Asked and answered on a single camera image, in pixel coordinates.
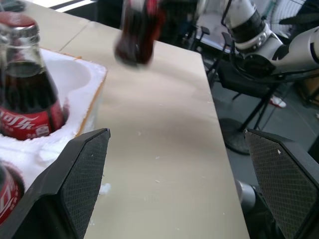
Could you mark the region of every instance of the foam crumb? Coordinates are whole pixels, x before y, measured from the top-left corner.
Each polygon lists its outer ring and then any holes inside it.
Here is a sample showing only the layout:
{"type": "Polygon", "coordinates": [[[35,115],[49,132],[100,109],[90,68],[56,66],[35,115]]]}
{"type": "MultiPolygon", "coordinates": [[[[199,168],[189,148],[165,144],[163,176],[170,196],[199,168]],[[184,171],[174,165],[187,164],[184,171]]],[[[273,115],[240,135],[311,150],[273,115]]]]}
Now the foam crumb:
{"type": "Polygon", "coordinates": [[[94,223],[94,220],[93,220],[93,219],[90,220],[89,226],[95,226],[95,223],[94,223]]]}
{"type": "Polygon", "coordinates": [[[99,195],[106,195],[111,190],[111,184],[101,184],[99,195]]]}

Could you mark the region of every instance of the bottle neck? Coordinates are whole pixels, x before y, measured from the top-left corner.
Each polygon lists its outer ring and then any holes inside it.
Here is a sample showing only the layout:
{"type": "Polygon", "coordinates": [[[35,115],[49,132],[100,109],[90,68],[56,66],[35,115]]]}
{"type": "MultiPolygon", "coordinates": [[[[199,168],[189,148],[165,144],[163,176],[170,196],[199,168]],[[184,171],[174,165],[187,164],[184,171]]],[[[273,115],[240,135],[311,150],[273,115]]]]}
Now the bottle neck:
{"type": "Polygon", "coordinates": [[[6,67],[9,63],[14,62],[32,62],[43,67],[38,42],[38,36],[11,38],[1,46],[1,67],[6,67]]]}

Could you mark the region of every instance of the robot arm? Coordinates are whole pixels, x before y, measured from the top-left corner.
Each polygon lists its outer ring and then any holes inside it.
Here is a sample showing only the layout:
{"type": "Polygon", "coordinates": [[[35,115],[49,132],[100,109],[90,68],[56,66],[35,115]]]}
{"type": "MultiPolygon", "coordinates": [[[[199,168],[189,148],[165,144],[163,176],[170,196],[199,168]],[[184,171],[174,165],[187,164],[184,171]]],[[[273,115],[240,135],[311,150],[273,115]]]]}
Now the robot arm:
{"type": "Polygon", "coordinates": [[[262,21],[250,0],[221,3],[225,26],[244,57],[243,69],[255,77],[319,68],[319,27],[296,36],[284,45],[262,21]]]}

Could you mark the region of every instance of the white foam packaging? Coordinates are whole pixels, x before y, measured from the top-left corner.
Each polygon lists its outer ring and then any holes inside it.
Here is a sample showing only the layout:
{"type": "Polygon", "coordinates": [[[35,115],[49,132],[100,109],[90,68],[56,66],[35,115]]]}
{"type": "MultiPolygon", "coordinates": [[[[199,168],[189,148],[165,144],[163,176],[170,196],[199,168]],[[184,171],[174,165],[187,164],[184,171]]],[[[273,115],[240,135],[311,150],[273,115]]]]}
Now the white foam packaging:
{"type": "Polygon", "coordinates": [[[61,129],[46,137],[19,141],[0,135],[0,160],[18,171],[25,190],[71,139],[94,130],[107,74],[105,67],[92,62],[44,49],[41,53],[69,116],[61,129]]]}

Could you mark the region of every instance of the wooden table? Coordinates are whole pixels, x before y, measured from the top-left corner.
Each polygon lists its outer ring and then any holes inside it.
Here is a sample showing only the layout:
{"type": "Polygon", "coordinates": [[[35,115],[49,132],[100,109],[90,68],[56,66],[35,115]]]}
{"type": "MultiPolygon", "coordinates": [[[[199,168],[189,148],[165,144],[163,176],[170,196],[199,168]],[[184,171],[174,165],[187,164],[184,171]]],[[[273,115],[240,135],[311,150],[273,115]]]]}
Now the wooden table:
{"type": "Polygon", "coordinates": [[[102,182],[112,188],[85,238],[249,238],[201,56],[158,42],[153,63],[132,69],[114,58],[119,30],[35,5],[26,13],[41,46],[109,69],[97,128],[111,129],[102,182]]]}

